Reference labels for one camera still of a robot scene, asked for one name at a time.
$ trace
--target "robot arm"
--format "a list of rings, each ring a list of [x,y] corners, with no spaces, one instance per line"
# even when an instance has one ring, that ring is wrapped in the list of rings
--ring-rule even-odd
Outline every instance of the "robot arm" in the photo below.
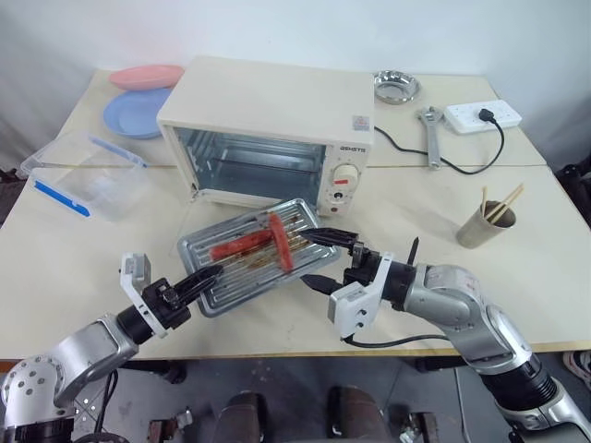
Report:
[[[99,318],[10,371],[1,390],[5,442],[69,443],[74,399],[82,388],[117,369],[153,335],[164,337],[187,321],[188,305],[213,286],[222,267],[200,269],[175,286],[166,279],[151,283],[150,270],[146,256],[125,254],[121,285],[134,305]]]
[[[364,247],[356,233],[320,228],[300,234],[313,243],[345,247],[353,258],[352,267],[344,272],[344,285],[322,276],[302,279],[330,296],[329,319],[342,339],[369,326],[380,301],[386,300],[394,309],[424,318],[445,333],[523,441],[540,441],[542,434],[567,424],[574,425],[568,427],[578,432],[579,439],[548,441],[591,441],[591,425],[573,399],[548,374],[509,318],[488,302],[471,272],[449,265],[414,267],[413,258],[396,262],[391,253]]]

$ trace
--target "red sausage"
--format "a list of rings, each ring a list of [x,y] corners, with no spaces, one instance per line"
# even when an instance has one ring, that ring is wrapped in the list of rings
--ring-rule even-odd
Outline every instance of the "red sausage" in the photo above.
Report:
[[[269,229],[256,231],[255,233],[250,233],[244,237],[237,238],[232,242],[214,246],[210,249],[210,257],[213,261],[221,260],[222,258],[232,256],[233,254],[248,251],[255,246],[263,245],[270,242],[271,239],[272,234]]]
[[[279,253],[279,264],[283,272],[291,272],[294,269],[294,261],[292,260],[292,254],[289,251],[289,243],[287,241],[287,235],[283,223],[279,216],[272,212],[269,214],[269,227],[273,235],[273,241],[277,247]]]

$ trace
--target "stainless steel bowl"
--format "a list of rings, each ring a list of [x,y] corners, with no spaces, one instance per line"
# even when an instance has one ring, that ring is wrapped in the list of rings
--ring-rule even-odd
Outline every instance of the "stainless steel bowl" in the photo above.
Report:
[[[421,89],[416,78],[400,71],[380,71],[374,75],[373,89],[383,102],[403,104],[412,101]]]

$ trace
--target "pink plate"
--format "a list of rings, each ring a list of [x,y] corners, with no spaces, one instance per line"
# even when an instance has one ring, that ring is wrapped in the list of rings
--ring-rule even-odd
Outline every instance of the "pink plate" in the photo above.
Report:
[[[174,65],[137,66],[114,72],[109,81],[122,90],[155,90],[174,86],[184,72]]]

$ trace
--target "metal grill tray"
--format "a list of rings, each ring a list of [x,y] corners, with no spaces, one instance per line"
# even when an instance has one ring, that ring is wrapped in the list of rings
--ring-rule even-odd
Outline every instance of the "metal grill tray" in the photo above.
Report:
[[[177,247],[187,273],[212,263],[210,249],[213,246],[267,229],[270,212],[281,217],[289,238],[294,270],[290,273],[282,271],[273,242],[218,260],[216,264],[223,265],[222,277],[198,299],[199,309],[205,317],[217,317],[280,284],[298,279],[338,259],[340,252],[335,247],[312,244],[297,234],[304,229],[318,228],[320,224],[306,202],[296,198],[182,237]]]

